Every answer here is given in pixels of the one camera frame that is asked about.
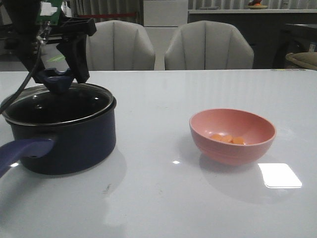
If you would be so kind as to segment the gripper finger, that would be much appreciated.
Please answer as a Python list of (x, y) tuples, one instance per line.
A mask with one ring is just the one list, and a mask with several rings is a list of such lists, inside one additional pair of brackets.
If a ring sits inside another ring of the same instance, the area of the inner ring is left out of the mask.
[(57, 49), (65, 56), (65, 60), (78, 83), (86, 83), (89, 70), (86, 58), (87, 34), (69, 39), (62, 39)]
[(42, 84), (42, 80), (40, 77), (40, 72), (44, 71), (45, 65), (42, 61), (42, 59), (40, 58), (38, 62), (34, 61), (34, 63), (31, 65), (31, 70), (33, 70), (34, 68), (36, 68), (33, 72), (33, 79), (36, 83)]

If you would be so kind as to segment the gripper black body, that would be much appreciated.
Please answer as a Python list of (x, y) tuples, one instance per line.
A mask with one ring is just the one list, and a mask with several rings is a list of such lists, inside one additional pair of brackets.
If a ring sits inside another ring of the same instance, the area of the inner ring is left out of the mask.
[(64, 17), (51, 28), (49, 41), (70, 41), (83, 35), (92, 36), (97, 31), (92, 18)]

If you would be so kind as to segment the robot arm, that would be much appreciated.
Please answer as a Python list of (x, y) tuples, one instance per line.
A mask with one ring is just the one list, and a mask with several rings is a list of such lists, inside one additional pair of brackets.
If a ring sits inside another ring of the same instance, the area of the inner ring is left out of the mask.
[(68, 67), (78, 83), (89, 78), (86, 60), (86, 39), (96, 32), (95, 22), (91, 18), (67, 17), (61, 10), (60, 0), (49, 1), (56, 9), (51, 16), (41, 16), (42, 0), (3, 0), (11, 23), (0, 28), (0, 38), (4, 47), (12, 50), (25, 68), (32, 73), (35, 82), (40, 83), (38, 73), (45, 69), (37, 57), (39, 45), (37, 36), (55, 44), (64, 55)]

